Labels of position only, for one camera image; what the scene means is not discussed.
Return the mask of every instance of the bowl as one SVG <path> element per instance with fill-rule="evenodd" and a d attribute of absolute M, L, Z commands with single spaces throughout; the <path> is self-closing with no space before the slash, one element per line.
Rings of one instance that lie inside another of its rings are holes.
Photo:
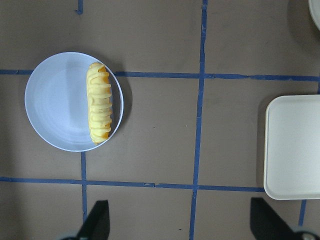
<path fill-rule="evenodd" d="M 26 85 L 24 103 L 29 121 L 47 143 L 70 152 L 100 147 L 116 133 L 124 112 L 120 84 L 112 73 L 112 124 L 109 138 L 96 145 L 90 138 L 86 74 L 89 65 L 102 63 L 80 52 L 63 52 L 41 62 Z"/>

